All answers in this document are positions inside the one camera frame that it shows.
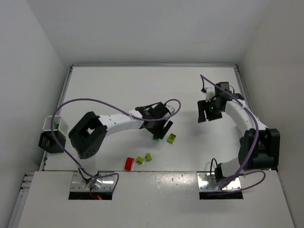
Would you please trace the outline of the lime 2x2 lego brick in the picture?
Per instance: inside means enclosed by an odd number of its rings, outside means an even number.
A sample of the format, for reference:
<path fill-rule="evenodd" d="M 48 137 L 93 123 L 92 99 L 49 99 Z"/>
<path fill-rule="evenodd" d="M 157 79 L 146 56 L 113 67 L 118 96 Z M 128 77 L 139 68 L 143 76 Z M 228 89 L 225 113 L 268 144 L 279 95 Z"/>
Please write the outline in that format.
<path fill-rule="evenodd" d="M 171 134 L 169 135 L 168 139 L 167 139 L 167 142 L 168 142 L 169 144 L 173 144 L 174 141 L 175 141 L 175 139 L 176 139 L 176 135 L 174 135 L 174 134 L 171 133 Z"/>

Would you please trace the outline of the red curved lego brick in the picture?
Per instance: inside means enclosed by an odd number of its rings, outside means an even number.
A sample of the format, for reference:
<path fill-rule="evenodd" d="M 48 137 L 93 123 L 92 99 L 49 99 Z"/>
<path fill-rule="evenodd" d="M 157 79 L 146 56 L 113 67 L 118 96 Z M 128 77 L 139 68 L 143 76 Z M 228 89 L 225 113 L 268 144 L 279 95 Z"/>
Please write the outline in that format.
<path fill-rule="evenodd" d="M 133 163 L 134 163 L 134 158 L 127 157 L 126 162 L 125 162 L 124 169 L 125 169 L 126 171 L 131 171 L 131 170 L 132 170 L 132 167 L 133 167 Z"/>

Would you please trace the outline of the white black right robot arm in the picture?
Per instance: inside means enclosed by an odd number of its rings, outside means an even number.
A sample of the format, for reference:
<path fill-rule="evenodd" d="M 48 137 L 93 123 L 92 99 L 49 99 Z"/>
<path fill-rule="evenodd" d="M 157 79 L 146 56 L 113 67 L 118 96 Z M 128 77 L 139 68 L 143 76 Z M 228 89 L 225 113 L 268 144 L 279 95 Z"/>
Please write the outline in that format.
<path fill-rule="evenodd" d="M 243 96 L 230 90 L 228 82 L 201 90 L 206 98 L 198 101 L 198 122 L 213 121 L 226 113 L 236 124 L 240 148 L 236 158 L 218 163 L 214 178 L 223 187 L 238 175 L 253 170 L 276 169 L 279 164 L 280 132 L 263 124 L 247 107 Z"/>

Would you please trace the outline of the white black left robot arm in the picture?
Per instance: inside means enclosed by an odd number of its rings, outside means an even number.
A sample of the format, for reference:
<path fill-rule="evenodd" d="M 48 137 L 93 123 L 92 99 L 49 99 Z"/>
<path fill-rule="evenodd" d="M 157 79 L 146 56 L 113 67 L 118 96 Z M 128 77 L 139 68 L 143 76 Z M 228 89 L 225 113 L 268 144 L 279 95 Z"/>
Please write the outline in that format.
<path fill-rule="evenodd" d="M 154 137 L 163 139 L 173 122 L 174 107 L 158 102 L 136 107 L 126 114 L 96 115 L 86 113 L 69 132 L 68 137 L 80 159 L 79 172 L 85 183 L 99 175 L 95 165 L 95 154 L 105 137 L 127 130 L 146 129 Z"/>

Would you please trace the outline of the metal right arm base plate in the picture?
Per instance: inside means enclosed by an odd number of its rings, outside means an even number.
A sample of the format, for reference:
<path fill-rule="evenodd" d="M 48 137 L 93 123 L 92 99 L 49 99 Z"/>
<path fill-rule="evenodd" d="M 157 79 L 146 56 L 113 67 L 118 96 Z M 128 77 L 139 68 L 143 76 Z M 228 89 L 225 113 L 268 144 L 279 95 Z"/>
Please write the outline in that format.
<path fill-rule="evenodd" d="M 212 178 L 209 172 L 197 172 L 198 188 L 200 192 L 233 191 L 241 189 L 239 177 L 231 181 L 223 188 L 219 188 L 219 183 Z"/>

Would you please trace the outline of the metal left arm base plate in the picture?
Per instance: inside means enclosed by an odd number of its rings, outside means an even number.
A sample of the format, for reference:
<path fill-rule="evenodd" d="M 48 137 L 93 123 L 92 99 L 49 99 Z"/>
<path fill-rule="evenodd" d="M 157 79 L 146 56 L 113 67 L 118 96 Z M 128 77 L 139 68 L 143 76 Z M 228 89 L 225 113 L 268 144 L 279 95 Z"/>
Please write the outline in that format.
<path fill-rule="evenodd" d="M 80 173 L 75 172 L 70 185 L 71 192 L 111 192 L 117 181 L 117 176 L 110 174 L 108 177 L 90 180 L 86 183 Z"/>

